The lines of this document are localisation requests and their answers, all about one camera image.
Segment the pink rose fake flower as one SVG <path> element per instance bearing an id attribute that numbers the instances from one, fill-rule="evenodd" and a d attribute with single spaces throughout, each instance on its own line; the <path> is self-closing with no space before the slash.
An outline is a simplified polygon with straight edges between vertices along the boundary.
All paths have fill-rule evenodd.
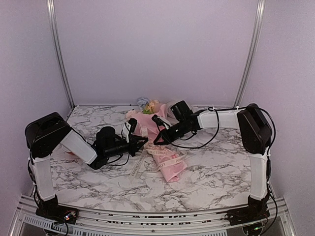
<path id="1" fill-rule="evenodd" d="M 147 114 L 147 115 L 151 115 L 154 113 L 157 113 L 161 107 L 161 103 L 158 100 L 150 100 L 150 103 L 147 104 L 145 107 L 140 108 L 139 110 L 130 110 L 127 112 L 126 114 L 126 118 L 129 119 L 131 118 L 132 115 L 135 114 Z"/>

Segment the blue white fake flower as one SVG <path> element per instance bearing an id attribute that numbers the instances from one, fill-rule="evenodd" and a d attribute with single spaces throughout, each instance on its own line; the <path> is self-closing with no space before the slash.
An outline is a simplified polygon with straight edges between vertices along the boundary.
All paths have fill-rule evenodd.
<path id="1" fill-rule="evenodd" d="M 140 107 L 140 108 L 143 108 L 145 107 L 147 104 L 150 103 L 150 99 L 147 98 L 147 97 L 138 97 L 137 98 L 137 105 Z"/>

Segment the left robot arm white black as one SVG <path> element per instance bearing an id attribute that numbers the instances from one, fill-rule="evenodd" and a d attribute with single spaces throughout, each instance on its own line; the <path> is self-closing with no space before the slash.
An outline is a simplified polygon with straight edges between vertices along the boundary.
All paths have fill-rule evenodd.
<path id="1" fill-rule="evenodd" d="M 134 157 L 148 142 L 147 137 L 134 134 L 136 126 L 137 120 L 131 118 L 124 123 L 121 135 L 116 134 L 115 128 L 105 126 L 97 132 L 94 143 L 90 144 L 57 112 L 27 125 L 25 137 L 30 152 L 29 171 L 39 199 L 38 210 L 52 219 L 59 218 L 65 211 L 59 205 L 51 179 L 50 158 L 57 146 L 65 147 L 94 170 L 116 166 L 116 161 L 111 161 L 111 157 L 120 159 L 125 153 Z"/>

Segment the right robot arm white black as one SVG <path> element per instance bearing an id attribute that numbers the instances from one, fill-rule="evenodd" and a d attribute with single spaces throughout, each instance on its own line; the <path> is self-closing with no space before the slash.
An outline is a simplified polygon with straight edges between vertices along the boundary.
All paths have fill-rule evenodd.
<path id="1" fill-rule="evenodd" d="M 196 134 L 201 129 L 215 127 L 240 130 L 244 149 L 250 153 L 251 191 L 244 216 L 255 220 L 266 208 L 270 190 L 268 182 L 271 175 L 270 149 L 275 140 L 274 125 L 265 118 L 267 112 L 251 103 L 243 108 L 215 109 L 209 107 L 193 112 L 185 101 L 170 108 L 177 123 L 171 125 L 166 119 L 153 115 L 157 127 L 164 126 L 154 140 L 155 145 L 173 144 L 187 133 Z"/>

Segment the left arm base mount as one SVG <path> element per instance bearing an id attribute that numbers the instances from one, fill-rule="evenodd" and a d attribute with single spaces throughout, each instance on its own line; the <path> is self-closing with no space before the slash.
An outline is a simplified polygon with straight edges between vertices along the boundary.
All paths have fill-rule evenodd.
<path id="1" fill-rule="evenodd" d="M 76 223 L 78 213 L 79 210 L 76 208 L 60 205 L 43 206 L 36 210 L 38 216 L 68 224 Z"/>

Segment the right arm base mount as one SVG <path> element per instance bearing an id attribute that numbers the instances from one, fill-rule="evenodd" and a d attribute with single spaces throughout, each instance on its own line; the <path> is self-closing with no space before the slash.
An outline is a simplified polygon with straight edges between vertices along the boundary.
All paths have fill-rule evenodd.
<path id="1" fill-rule="evenodd" d="M 234 226 L 261 219 L 267 219 L 269 216 L 269 210 L 265 206 L 262 208 L 262 210 L 259 210 L 255 207 L 246 206 L 228 210 L 224 218 L 225 220 L 229 221 L 231 226 Z"/>

